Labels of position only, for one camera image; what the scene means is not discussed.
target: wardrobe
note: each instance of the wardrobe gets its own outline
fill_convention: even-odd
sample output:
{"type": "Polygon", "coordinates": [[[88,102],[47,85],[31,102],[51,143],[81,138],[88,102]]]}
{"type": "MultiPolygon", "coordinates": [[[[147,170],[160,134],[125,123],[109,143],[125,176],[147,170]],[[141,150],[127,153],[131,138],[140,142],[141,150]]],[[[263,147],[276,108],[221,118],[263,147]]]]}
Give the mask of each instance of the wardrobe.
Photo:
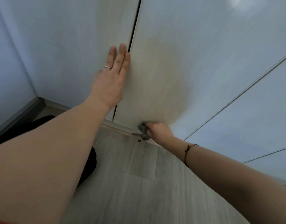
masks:
{"type": "Polygon", "coordinates": [[[286,0],[0,0],[39,97],[82,103],[111,45],[132,56],[107,124],[175,136],[286,183],[286,0]]]}

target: floor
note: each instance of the floor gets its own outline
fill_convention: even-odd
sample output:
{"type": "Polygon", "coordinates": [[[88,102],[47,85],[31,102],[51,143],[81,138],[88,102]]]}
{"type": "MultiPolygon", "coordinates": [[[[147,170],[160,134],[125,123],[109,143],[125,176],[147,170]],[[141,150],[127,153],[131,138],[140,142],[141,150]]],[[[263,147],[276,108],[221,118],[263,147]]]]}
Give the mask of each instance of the floor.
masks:
{"type": "MultiPolygon", "coordinates": [[[[39,117],[63,111],[47,107],[39,117]]],[[[165,149],[102,126],[97,166],[76,190],[62,224],[249,223],[165,149]]]]}

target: bracelet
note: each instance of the bracelet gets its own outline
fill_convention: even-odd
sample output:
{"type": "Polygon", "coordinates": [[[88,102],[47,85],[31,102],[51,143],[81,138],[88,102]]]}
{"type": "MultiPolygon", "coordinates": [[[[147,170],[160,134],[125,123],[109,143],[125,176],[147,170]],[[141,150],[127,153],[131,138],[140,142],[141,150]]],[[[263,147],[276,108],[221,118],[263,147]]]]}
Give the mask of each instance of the bracelet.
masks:
{"type": "Polygon", "coordinates": [[[187,145],[187,149],[186,149],[186,151],[185,151],[185,155],[184,155],[184,163],[185,163],[185,165],[187,166],[187,163],[186,163],[186,161],[185,161],[185,158],[187,157],[187,151],[189,151],[190,150],[190,148],[191,147],[193,147],[193,146],[195,146],[195,145],[197,145],[197,144],[194,144],[194,145],[187,145]]]}

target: person's right arm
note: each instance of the person's right arm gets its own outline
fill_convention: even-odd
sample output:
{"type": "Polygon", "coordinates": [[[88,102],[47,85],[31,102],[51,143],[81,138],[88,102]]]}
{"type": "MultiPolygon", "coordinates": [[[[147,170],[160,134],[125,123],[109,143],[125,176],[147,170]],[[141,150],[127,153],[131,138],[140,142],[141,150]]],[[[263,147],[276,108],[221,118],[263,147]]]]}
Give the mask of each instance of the person's right arm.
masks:
{"type": "MultiPolygon", "coordinates": [[[[145,125],[149,137],[184,162],[185,150],[193,144],[174,137],[166,124],[145,125]]],[[[272,178],[198,145],[187,152],[186,163],[250,223],[286,224],[286,187],[272,178]]]]}

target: hand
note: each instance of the hand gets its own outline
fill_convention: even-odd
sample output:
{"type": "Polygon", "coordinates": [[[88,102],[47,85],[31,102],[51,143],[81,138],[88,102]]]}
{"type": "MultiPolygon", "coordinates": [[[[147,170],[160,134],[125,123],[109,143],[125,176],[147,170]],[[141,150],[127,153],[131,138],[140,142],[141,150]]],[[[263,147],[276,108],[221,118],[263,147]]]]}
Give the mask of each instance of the hand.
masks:
{"type": "Polygon", "coordinates": [[[171,137],[174,137],[174,134],[170,128],[164,123],[145,123],[145,126],[148,127],[147,135],[152,138],[160,146],[165,147],[165,142],[171,137]]]}
{"type": "Polygon", "coordinates": [[[130,64],[130,54],[125,44],[120,44],[119,53],[114,61],[116,47],[111,46],[106,65],[110,67],[99,71],[95,77],[92,91],[87,100],[100,101],[110,111],[123,98],[122,88],[130,64]]]}

